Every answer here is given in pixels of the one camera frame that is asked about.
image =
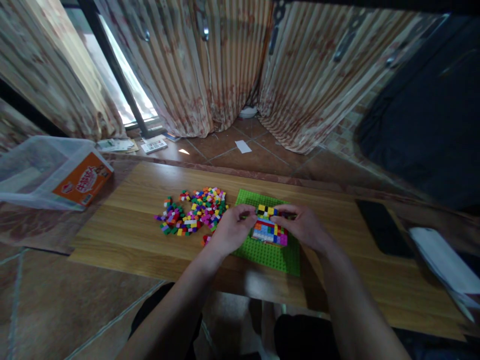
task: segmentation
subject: dark pants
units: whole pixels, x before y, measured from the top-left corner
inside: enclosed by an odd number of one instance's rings
[[[173,286],[173,282],[168,283],[160,287],[152,296],[145,300],[140,310],[138,310],[135,319],[133,319],[128,338],[133,335],[135,330]],[[185,360],[196,359],[194,341],[199,336],[201,325],[202,314],[198,318]],[[413,331],[394,330],[412,359],[479,359],[476,355],[479,350],[478,344],[441,339]],[[306,315],[282,315],[277,319],[273,333],[275,349],[281,360],[340,359],[332,323],[328,320]]]

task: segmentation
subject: left hand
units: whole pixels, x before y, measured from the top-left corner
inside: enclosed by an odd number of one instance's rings
[[[237,250],[257,222],[255,211],[255,206],[247,204],[229,208],[221,217],[205,249],[215,250],[222,257]]]

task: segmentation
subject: forearm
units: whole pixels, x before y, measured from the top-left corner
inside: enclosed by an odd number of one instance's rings
[[[183,359],[223,259],[206,246],[138,327],[118,359]]]
[[[344,360],[410,359],[347,254],[334,245],[319,254],[330,318]]]

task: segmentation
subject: finger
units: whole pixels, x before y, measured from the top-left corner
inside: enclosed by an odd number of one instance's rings
[[[297,215],[300,213],[300,208],[297,205],[293,205],[293,204],[280,204],[280,205],[274,206],[273,208],[277,209],[279,212],[287,212],[287,213],[293,213]]]
[[[281,216],[271,216],[270,220],[273,221],[275,224],[280,225],[282,228],[285,228],[287,230],[290,230],[292,227],[293,221],[288,220],[284,217]]]
[[[244,213],[249,213],[249,214],[255,214],[255,206],[253,205],[248,205],[248,204],[239,204],[235,206],[234,208],[235,214],[240,217],[241,214]]]
[[[257,215],[250,215],[247,217],[245,220],[242,221],[242,223],[247,227],[249,230],[254,227],[255,223],[258,220]]]

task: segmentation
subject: window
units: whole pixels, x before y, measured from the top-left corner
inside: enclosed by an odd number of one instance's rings
[[[62,0],[62,3],[115,102],[125,127],[140,127],[142,136],[146,138],[163,132],[152,102],[93,1]]]

